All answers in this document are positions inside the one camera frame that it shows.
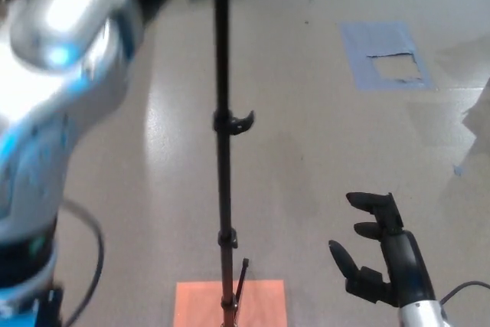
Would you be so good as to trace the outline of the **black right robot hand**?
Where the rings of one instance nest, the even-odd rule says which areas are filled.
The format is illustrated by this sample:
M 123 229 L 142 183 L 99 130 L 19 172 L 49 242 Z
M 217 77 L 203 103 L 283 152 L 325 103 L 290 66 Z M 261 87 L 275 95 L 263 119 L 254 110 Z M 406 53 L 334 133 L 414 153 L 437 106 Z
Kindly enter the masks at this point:
M 394 196 L 357 191 L 348 192 L 346 198 L 352 207 L 374 216 L 374 222 L 356 223 L 354 231 L 380 244 L 389 276 L 386 283 L 376 270 L 359 268 L 339 242 L 330 240 L 328 247 L 345 278 L 346 292 L 400 309 L 414 302 L 434 301 L 436 294 L 420 248 L 404 228 Z

